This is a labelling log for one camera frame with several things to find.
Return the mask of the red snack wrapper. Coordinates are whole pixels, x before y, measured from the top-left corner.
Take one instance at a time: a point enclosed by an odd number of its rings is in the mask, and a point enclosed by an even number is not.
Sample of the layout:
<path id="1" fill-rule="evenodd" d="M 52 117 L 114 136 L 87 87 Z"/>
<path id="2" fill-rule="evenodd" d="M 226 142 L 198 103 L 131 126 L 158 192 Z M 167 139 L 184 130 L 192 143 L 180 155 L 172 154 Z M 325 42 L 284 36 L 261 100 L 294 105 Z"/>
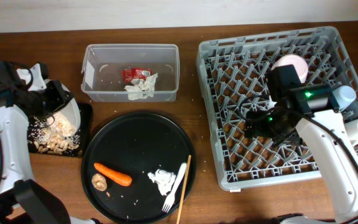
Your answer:
<path id="1" fill-rule="evenodd" d="M 130 83 L 135 79 L 145 80 L 152 75 L 151 69 L 127 68 L 121 71 L 122 79 L 125 83 Z"/>

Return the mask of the brown dried mushroom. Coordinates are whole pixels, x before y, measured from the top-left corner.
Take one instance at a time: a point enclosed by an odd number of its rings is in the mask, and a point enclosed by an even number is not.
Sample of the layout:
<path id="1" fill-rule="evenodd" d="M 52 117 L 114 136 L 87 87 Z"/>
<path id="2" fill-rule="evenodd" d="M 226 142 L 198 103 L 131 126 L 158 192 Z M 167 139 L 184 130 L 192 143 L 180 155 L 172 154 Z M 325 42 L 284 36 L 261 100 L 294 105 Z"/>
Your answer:
<path id="1" fill-rule="evenodd" d="M 91 183 L 98 191 L 105 191 L 108 186 L 105 177 L 101 174 L 95 174 L 92 176 Z"/>

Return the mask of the wooden chopstick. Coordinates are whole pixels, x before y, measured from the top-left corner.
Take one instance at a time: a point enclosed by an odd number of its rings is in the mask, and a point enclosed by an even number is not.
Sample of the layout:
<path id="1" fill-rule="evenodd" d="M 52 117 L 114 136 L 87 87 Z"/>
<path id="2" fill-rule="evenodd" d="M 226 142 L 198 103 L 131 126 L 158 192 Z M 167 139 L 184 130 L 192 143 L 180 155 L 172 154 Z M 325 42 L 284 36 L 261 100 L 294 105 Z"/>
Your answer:
<path id="1" fill-rule="evenodd" d="M 182 208 L 183 208 L 183 201 L 185 199 L 186 185 L 187 185 L 188 173 L 189 173 L 190 164 L 191 164 L 191 158 L 192 158 L 192 155 L 189 155 L 187 163 L 186 163 L 186 170 L 185 170 L 185 176 L 183 178 L 183 186 L 182 186 L 182 191 L 181 191 L 180 204 L 179 204 L 179 207 L 178 207 L 178 214 L 177 214 L 176 224 L 180 223 L 181 211 L 182 211 Z"/>

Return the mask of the pink bowl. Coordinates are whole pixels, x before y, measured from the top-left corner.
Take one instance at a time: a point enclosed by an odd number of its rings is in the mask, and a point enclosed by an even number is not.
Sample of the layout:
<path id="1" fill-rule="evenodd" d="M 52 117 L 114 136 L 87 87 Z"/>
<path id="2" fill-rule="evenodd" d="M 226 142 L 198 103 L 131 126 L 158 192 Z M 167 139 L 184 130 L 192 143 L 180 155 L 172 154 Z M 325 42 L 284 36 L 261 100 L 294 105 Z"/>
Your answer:
<path id="1" fill-rule="evenodd" d="M 295 54 L 284 55 L 273 64 L 272 70 L 284 65 L 293 65 L 301 83 L 305 83 L 308 76 L 308 64 L 304 58 Z"/>

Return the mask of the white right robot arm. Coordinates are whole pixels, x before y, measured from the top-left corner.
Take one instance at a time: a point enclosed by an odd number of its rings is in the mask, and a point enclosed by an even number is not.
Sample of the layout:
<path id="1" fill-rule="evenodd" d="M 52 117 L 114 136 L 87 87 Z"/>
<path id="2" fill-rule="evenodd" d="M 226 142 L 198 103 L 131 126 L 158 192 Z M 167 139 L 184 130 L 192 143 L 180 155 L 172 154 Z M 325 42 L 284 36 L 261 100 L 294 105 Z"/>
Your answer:
<path id="1" fill-rule="evenodd" d="M 337 223 L 358 223 L 358 119 L 345 123 L 328 85 L 270 87 L 276 105 L 267 111 L 238 109 L 251 136 L 286 140 L 293 131 L 313 155 L 329 190 Z"/>

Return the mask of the light blue cup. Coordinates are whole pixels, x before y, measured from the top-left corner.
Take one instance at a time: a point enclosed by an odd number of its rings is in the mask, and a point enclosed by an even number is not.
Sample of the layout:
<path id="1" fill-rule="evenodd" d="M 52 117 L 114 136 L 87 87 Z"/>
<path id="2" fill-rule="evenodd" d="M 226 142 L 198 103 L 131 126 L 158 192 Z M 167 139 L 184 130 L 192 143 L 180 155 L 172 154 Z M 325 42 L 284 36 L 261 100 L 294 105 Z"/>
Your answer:
<path id="1" fill-rule="evenodd" d="M 340 111 L 344 111 L 356 99 L 356 91 L 347 85 L 333 90 L 333 95 L 339 105 Z"/>

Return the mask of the white plastic fork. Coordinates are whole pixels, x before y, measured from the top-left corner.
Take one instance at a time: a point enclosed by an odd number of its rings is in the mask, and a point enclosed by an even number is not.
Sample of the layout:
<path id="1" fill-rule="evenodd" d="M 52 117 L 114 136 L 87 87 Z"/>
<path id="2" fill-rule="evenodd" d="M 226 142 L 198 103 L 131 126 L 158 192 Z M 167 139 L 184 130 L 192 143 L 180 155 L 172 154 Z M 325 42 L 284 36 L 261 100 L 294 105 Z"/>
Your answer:
<path id="1" fill-rule="evenodd" d="M 175 194 L 176 194 L 176 191 L 177 191 L 177 189 L 179 187 L 180 182 L 182 181 L 182 179 L 185 176 L 186 168 L 187 168 L 187 163 L 186 162 L 182 163 L 180 168 L 179 168 L 179 171 L 178 171 L 177 177 L 175 179 L 175 182 L 173 184 L 172 190 L 167 195 L 167 197 L 166 197 L 166 199 L 164 201 L 162 211 L 165 212 L 165 213 L 169 212 L 169 210 L 171 209 L 171 207 L 172 207 L 172 205 L 173 205 L 173 203 L 175 201 Z"/>

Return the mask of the grey plate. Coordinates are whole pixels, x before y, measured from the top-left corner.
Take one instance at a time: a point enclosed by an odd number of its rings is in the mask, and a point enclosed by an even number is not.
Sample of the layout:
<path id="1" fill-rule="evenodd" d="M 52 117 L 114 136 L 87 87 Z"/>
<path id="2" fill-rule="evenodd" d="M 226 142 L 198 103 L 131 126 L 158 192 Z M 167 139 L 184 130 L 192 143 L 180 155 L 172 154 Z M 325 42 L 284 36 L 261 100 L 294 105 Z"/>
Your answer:
<path id="1" fill-rule="evenodd" d="M 50 79 L 44 80 L 45 85 L 49 81 Z M 79 107 L 74 97 L 62 110 L 46 116 L 45 124 L 46 128 L 64 138 L 73 136 L 79 130 L 81 124 Z"/>

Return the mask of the pile of peanut shells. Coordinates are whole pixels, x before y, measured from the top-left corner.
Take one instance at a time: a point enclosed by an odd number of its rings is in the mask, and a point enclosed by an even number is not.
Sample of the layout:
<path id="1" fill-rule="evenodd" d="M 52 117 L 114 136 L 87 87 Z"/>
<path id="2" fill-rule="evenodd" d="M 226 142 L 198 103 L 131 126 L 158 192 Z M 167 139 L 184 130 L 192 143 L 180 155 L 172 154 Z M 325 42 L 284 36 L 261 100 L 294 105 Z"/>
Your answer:
<path id="1" fill-rule="evenodd" d="M 79 140 L 73 138 L 53 137 L 47 141 L 33 140 L 31 146 L 39 154 L 51 154 L 56 156 L 81 157 L 83 150 L 80 149 Z"/>

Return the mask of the white tissue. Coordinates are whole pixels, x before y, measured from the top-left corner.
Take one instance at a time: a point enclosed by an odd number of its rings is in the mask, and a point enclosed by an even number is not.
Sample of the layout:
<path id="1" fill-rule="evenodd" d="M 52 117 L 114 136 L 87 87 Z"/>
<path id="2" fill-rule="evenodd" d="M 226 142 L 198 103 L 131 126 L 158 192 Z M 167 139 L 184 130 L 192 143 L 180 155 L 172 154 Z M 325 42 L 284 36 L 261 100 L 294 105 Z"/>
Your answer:
<path id="1" fill-rule="evenodd" d="M 176 179 L 176 175 L 173 172 L 167 172 L 161 169 L 157 169 L 154 173 L 149 172 L 147 176 L 153 183 L 157 184 L 162 196 L 167 196 Z"/>

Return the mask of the white paper napkin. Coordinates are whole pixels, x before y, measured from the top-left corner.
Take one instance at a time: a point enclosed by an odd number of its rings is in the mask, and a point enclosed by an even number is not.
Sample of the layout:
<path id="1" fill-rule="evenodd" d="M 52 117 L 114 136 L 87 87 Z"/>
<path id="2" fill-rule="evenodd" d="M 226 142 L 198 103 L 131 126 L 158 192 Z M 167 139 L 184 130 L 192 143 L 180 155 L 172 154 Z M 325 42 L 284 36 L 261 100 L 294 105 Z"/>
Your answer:
<path id="1" fill-rule="evenodd" d="M 144 79 L 134 79 L 131 85 L 126 85 L 124 90 L 128 92 L 129 100 L 142 100 L 154 96 L 155 83 L 158 78 L 158 73 L 155 73 Z"/>

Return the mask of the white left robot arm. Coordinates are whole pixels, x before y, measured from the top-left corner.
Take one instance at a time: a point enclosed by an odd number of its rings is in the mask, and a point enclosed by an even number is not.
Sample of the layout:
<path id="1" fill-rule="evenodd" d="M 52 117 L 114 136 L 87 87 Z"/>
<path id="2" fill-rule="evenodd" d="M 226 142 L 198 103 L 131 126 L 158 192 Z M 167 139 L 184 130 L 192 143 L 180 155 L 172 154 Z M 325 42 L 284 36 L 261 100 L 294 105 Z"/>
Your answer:
<path id="1" fill-rule="evenodd" d="M 27 145 L 29 116 L 51 115 L 73 101 L 58 80 L 29 88 L 0 81 L 0 223 L 83 223 L 34 179 Z"/>

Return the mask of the orange carrot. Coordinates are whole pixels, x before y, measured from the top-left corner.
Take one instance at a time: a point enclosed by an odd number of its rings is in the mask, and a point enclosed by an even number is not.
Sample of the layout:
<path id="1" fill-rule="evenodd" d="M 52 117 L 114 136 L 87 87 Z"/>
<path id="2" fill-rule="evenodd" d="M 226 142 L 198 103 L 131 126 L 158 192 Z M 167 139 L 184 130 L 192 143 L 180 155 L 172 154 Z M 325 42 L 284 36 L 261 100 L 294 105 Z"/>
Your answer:
<path id="1" fill-rule="evenodd" d="M 94 163 L 94 168 L 121 186 L 128 187 L 132 183 L 132 178 L 129 175 L 110 169 L 101 163 Z"/>

